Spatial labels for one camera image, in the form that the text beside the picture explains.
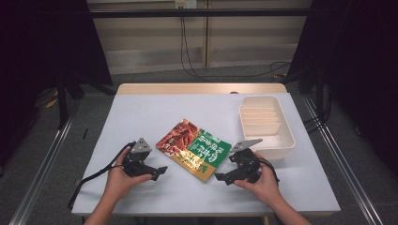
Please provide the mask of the white plastic container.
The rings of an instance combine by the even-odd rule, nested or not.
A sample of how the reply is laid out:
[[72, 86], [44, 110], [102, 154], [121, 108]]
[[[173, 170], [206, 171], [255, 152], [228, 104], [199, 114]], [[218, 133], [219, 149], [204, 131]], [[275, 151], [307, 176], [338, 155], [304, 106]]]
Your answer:
[[261, 139], [251, 149], [268, 160], [284, 158], [296, 142], [279, 100], [274, 96], [245, 97], [239, 107], [246, 140]]

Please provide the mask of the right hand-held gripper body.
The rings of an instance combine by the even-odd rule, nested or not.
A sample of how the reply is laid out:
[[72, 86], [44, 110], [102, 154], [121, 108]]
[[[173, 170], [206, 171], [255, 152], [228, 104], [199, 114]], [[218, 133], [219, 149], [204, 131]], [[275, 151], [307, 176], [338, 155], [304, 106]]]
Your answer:
[[239, 177], [239, 180], [246, 180], [249, 183], [255, 183], [259, 179], [258, 170], [260, 162], [253, 153], [251, 146], [262, 142], [261, 138], [237, 142], [231, 149], [231, 162], [237, 164], [237, 168], [232, 170], [232, 175]]

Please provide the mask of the black curtain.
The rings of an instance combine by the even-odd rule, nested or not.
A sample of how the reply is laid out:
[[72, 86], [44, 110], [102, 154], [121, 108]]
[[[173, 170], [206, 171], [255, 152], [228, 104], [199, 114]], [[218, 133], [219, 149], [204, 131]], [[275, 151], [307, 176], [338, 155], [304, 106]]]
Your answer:
[[0, 0], [0, 169], [36, 117], [38, 94], [112, 79], [87, 0]]
[[398, 0], [313, 0], [288, 77], [330, 87], [398, 176]]

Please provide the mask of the person's left hand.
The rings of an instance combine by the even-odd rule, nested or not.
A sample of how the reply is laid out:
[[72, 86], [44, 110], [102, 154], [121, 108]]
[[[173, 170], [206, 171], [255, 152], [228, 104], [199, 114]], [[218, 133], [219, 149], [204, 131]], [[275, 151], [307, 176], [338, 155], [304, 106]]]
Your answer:
[[118, 202], [121, 200], [133, 187], [152, 179], [150, 174], [130, 177], [125, 174], [123, 170], [123, 159], [130, 151], [126, 147], [121, 155], [115, 161], [113, 168], [108, 171], [107, 182], [103, 192], [103, 199], [106, 202]]

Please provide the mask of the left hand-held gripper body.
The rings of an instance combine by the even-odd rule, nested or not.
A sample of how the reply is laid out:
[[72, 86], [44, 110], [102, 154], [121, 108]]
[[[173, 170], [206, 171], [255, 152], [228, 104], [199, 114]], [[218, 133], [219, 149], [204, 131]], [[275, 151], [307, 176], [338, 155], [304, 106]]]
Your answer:
[[130, 177], [140, 176], [143, 174], [153, 175], [153, 169], [145, 165], [145, 159], [152, 151], [149, 144], [140, 138], [137, 142], [128, 144], [130, 151], [124, 156], [122, 166], [125, 174]]

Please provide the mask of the silver floor rail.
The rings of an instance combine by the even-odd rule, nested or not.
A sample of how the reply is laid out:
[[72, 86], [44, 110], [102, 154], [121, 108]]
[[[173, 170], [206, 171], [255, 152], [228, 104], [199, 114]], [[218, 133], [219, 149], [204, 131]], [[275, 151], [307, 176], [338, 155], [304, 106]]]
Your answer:
[[311, 114], [311, 117], [315, 121], [316, 127], [322, 135], [325, 144], [331, 152], [334, 161], [342, 173], [345, 182], [353, 194], [360, 211], [367, 220], [367, 223], [369, 225], [384, 225], [380, 215], [376, 211], [374, 204], [360, 184], [357, 176], [352, 171], [339, 144], [335, 141], [335, 138], [330, 132], [328, 125], [325, 122], [316, 119], [314, 101], [310, 97], [305, 97], [304, 102], [309, 113]]
[[70, 127], [74, 121], [75, 115], [79, 111], [80, 105], [81, 101], [78, 100], [72, 107], [71, 113], [68, 116], [65, 124], [56, 132], [47, 155], [40, 164], [33, 182], [24, 194], [22, 201], [17, 207], [17, 210], [15, 211], [8, 225], [25, 225], [29, 219], [31, 212], [38, 200], [39, 194], [42, 191], [46, 180], [48, 179], [51, 168], [54, 165], [54, 161], [69, 134]]

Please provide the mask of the pale blue table mat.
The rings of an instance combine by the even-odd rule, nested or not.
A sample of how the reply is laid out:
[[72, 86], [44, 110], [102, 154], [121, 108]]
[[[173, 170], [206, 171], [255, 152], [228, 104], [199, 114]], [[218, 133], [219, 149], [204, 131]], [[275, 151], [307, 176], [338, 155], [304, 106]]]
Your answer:
[[[239, 118], [242, 94], [224, 95], [118, 95], [86, 167], [86, 174], [108, 164], [126, 144], [140, 138], [155, 145], [181, 119], [193, 122], [231, 144], [243, 140]], [[329, 180], [305, 130], [298, 110], [287, 93], [276, 97], [296, 141], [286, 157], [274, 161], [285, 199], [307, 215], [330, 215], [339, 211]], [[165, 167], [156, 181], [135, 187], [114, 210], [133, 217], [261, 217], [270, 210], [251, 192], [226, 185], [215, 177], [203, 182], [159, 150], [146, 164]]]

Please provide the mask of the black horizontal bar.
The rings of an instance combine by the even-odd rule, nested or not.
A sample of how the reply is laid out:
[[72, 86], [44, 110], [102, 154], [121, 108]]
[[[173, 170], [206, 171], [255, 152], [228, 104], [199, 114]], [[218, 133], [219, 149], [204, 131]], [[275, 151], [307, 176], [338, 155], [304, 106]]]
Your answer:
[[255, 17], [255, 16], [307, 16], [307, 8], [219, 8], [219, 9], [143, 9], [143, 10], [91, 10], [93, 18], [164, 18], [164, 17]]

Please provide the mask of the black metal stand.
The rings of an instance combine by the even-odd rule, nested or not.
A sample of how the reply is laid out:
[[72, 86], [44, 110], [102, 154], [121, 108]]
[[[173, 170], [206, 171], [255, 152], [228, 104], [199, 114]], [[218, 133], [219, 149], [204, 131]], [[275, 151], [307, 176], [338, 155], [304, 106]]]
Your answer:
[[59, 106], [59, 129], [62, 129], [69, 120], [69, 111], [66, 93], [69, 93], [73, 99], [81, 99], [84, 97], [82, 84], [87, 84], [108, 96], [114, 96], [116, 91], [106, 87], [104, 84], [95, 82], [82, 74], [74, 71], [60, 72], [57, 76], [57, 99]]
[[281, 84], [291, 82], [298, 82], [298, 90], [301, 94], [309, 94], [315, 88], [316, 119], [324, 121], [324, 82], [321, 67], [305, 66], [295, 72], [289, 72], [281, 80]]

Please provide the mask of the person's right hand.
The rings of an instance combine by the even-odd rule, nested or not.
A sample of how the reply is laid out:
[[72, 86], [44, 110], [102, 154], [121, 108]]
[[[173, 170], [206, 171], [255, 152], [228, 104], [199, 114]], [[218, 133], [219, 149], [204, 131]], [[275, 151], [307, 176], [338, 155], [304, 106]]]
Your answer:
[[261, 175], [255, 183], [237, 180], [234, 184], [254, 194], [261, 202], [274, 210], [283, 201], [274, 174], [270, 167], [261, 163]]

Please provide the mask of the red and green snack packet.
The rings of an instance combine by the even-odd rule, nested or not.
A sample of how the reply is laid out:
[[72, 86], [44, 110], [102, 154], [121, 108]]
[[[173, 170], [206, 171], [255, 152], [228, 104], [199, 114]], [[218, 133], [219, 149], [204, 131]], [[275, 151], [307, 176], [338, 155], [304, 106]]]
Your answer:
[[229, 154], [232, 145], [182, 119], [156, 143], [156, 147], [205, 182]]

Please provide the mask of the white wall socket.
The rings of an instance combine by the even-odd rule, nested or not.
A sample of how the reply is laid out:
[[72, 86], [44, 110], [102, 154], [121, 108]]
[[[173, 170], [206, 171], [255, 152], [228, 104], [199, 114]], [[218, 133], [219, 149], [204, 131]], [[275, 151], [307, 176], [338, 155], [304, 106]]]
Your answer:
[[197, 8], [197, 0], [175, 0], [176, 9], [195, 9]]

